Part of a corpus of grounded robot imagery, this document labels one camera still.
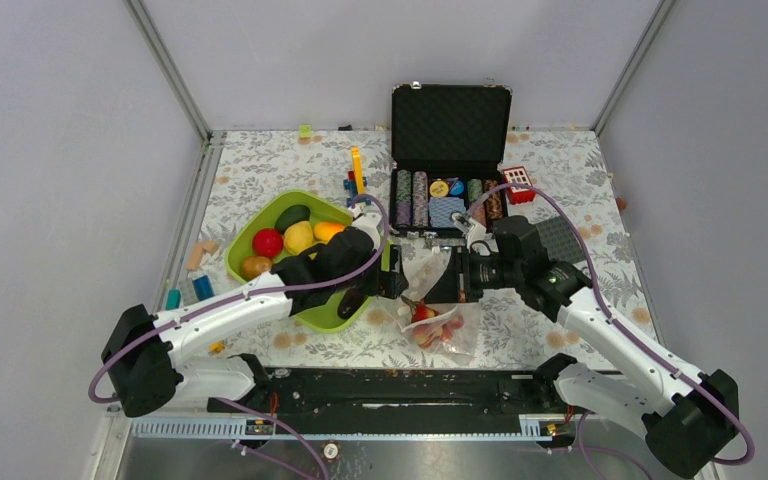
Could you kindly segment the floral tablecloth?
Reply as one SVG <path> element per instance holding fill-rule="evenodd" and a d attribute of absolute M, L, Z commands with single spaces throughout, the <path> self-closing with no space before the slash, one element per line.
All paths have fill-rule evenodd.
<path fill-rule="evenodd" d="M 390 135 L 386 131 L 323 131 L 302 140 L 294 131 L 219 133 L 207 146 L 199 240 L 219 246 L 206 256 L 199 274 L 216 293 L 235 288 L 225 252 L 248 221 L 277 194 L 304 190 L 338 206 L 347 195 L 344 178 L 352 147 L 362 156 L 368 191 L 390 196 Z M 654 335 L 649 305 L 637 272 L 629 234 L 616 205 L 609 172 L 596 136 L 569 130 L 512 132 L 505 166 L 523 166 L 542 196 L 515 205 L 512 212 L 539 222 L 565 212 L 585 240 L 603 295 L 610 306 Z M 295 319 L 241 330 L 224 343 L 227 355 L 251 353 L 270 367 L 482 368 L 525 370 L 563 352 L 593 369 L 609 363 L 577 334 L 529 310 L 511 290 L 487 293 L 481 315 L 469 330 L 473 355 L 461 360 L 423 349 L 402 334 L 380 301 L 372 301 L 348 327 L 321 333 Z"/>

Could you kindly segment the clear zip top bag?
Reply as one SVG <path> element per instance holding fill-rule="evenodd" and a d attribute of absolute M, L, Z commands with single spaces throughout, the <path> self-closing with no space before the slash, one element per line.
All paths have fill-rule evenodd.
<path fill-rule="evenodd" d="M 384 309 L 399 333 L 423 354 L 447 357 L 459 366 L 475 356 L 482 311 L 468 302 L 459 273 L 460 247 L 434 247 L 402 263 L 407 286 Z"/>

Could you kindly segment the green plastic tray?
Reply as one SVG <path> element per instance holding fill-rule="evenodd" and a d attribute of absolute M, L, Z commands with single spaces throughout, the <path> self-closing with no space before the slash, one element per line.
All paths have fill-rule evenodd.
<path fill-rule="evenodd" d="M 268 202 L 242 227 L 236 238 L 225 249 L 225 267 L 228 274 L 238 284 L 245 284 L 247 280 L 241 273 L 240 267 L 245 258 L 254 254 L 252 240 L 254 235 L 265 228 L 273 228 L 278 217 L 289 207 L 302 205 L 310 209 L 310 222 L 316 225 L 319 222 L 333 222 L 348 225 L 352 222 L 352 215 L 345 206 L 334 205 L 327 200 L 303 190 L 288 190 Z M 361 309 L 348 319 L 338 317 L 337 307 L 344 297 L 340 292 L 332 296 L 323 305 L 306 310 L 294 317 L 302 324 L 321 333 L 336 333 L 347 328 L 369 303 L 365 300 Z"/>

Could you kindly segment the red apple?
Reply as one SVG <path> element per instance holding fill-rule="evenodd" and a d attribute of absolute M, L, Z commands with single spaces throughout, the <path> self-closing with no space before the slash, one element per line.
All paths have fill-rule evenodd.
<path fill-rule="evenodd" d="M 273 259 L 282 253 L 284 241 L 277 229 L 264 228 L 254 234 L 251 247 L 255 255 Z"/>

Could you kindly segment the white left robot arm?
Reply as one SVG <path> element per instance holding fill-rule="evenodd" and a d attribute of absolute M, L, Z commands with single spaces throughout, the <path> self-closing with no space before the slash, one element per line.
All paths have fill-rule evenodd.
<path fill-rule="evenodd" d="M 108 376 L 114 392 L 106 401 L 119 404 L 129 418 L 170 403 L 212 398 L 235 400 L 248 411 L 261 409 L 271 387 L 259 377 L 256 359 L 208 358 L 208 347 L 248 327 L 324 306 L 353 288 L 368 296 L 386 293 L 378 277 L 387 249 L 386 235 L 375 228 L 350 226 L 225 294 L 156 313 L 142 304 L 126 309 L 102 349 L 102 368 L 89 387 L 91 400 L 104 401 L 97 386 Z"/>

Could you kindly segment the red toy brick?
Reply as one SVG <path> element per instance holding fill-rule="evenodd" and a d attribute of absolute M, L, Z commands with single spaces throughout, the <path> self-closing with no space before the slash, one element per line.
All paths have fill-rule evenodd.
<path fill-rule="evenodd" d="M 510 205 L 520 205 L 530 203 L 535 200 L 537 194 L 528 189 L 521 188 L 521 185 L 532 186 L 528 171 L 523 166 L 508 167 L 502 170 L 505 181 L 513 184 L 506 190 L 506 196 Z"/>

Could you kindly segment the yellow lemon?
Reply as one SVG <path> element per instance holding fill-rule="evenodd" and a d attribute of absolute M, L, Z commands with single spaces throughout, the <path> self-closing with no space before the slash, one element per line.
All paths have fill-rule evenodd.
<path fill-rule="evenodd" d="M 290 255 L 298 255 L 316 243 L 313 226 L 307 220 L 289 226 L 283 234 L 284 249 Z"/>

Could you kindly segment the brown potato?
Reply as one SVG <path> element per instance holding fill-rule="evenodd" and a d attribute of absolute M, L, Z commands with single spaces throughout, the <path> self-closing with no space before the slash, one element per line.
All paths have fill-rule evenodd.
<path fill-rule="evenodd" d="M 249 281 L 265 272 L 269 272 L 272 266 L 273 262 L 270 258 L 260 255 L 252 255 L 241 261 L 239 272 L 244 280 Z"/>

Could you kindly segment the black brick baseplate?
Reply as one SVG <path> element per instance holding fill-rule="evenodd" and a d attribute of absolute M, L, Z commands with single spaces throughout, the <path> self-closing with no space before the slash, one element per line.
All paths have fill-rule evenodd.
<path fill-rule="evenodd" d="M 535 227 L 548 256 L 553 260 L 579 264 L 585 254 L 567 222 L 559 216 L 543 220 Z"/>

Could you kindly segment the orange yellow mango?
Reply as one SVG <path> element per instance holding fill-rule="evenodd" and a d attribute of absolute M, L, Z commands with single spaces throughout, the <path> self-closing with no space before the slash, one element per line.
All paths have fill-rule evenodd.
<path fill-rule="evenodd" d="M 337 234 L 342 233 L 346 225 L 335 222 L 318 222 L 313 226 L 314 239 L 317 242 L 329 243 Z"/>

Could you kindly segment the teal toy block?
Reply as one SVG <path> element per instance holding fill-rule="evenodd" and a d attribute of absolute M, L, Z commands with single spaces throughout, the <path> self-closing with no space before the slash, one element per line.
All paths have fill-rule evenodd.
<path fill-rule="evenodd" d="M 164 304 L 165 310 L 174 310 L 181 305 L 181 292 L 178 289 L 170 289 L 167 292 Z"/>

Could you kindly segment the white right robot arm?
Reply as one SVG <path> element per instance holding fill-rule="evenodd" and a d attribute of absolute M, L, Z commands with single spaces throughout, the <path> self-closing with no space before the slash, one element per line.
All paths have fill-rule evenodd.
<path fill-rule="evenodd" d="M 556 354 L 534 372 L 539 407 L 557 412 L 570 404 L 602 416 L 642 438 L 667 470 L 684 479 L 696 476 L 738 435 L 736 381 L 722 370 L 703 372 L 627 324 L 590 277 L 549 256 L 526 218 L 503 217 L 492 230 L 461 213 L 452 220 L 466 245 L 454 253 L 443 285 L 467 302 L 489 290 L 515 290 L 526 306 L 577 334 L 624 377 Z"/>

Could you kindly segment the tan wooden block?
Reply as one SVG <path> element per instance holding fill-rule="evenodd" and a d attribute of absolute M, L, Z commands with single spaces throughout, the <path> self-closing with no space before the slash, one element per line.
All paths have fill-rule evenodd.
<path fill-rule="evenodd" d="M 219 244 L 214 240 L 198 241 L 192 247 L 186 260 L 185 268 L 187 271 L 196 271 L 200 268 L 205 256 L 214 255 L 219 249 Z"/>

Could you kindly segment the dark green avocado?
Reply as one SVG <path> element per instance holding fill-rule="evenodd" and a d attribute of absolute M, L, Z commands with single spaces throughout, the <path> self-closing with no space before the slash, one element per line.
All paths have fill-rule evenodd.
<path fill-rule="evenodd" d="M 310 219 L 311 210 L 306 205 L 292 205 L 286 208 L 276 219 L 274 228 L 284 234 L 288 228 Z"/>

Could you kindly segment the black poker chip case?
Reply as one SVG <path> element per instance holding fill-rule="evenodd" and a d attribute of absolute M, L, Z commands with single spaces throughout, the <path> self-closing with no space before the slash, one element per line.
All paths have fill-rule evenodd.
<path fill-rule="evenodd" d="M 500 183 L 513 92 L 505 85 L 404 83 L 391 92 L 389 222 L 400 237 L 454 238 L 457 228 L 436 223 L 430 188 L 437 181 Z"/>

